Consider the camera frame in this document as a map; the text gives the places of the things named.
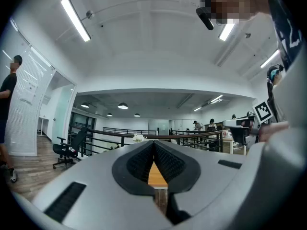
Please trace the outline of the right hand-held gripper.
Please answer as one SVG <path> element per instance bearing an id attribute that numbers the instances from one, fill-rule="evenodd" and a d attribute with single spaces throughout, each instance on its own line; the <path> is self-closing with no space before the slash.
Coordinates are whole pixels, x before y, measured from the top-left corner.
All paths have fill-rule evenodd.
<path id="1" fill-rule="evenodd" d="M 266 101 L 252 108 L 245 117 L 223 121 L 223 126 L 230 129 L 233 140 L 247 149 L 259 142 L 261 125 L 267 124 L 273 117 Z"/>

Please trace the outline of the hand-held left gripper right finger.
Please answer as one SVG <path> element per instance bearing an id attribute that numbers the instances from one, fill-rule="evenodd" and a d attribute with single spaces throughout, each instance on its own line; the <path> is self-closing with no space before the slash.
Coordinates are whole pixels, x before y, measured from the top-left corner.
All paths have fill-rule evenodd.
<path id="1" fill-rule="evenodd" d="M 154 163 L 167 183 L 166 217 L 177 225 L 209 206 L 230 184 L 245 157 L 154 142 Z"/>

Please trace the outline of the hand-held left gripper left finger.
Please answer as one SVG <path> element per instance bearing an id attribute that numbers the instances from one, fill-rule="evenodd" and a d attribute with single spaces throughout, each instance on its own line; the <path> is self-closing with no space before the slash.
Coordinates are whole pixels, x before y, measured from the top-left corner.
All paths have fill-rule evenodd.
<path id="1" fill-rule="evenodd" d="M 44 186 L 32 203 L 45 211 L 71 184 L 85 188 L 62 221 L 67 227 L 171 227 L 152 196 L 126 192 L 113 178 L 113 163 L 144 142 L 84 159 Z"/>

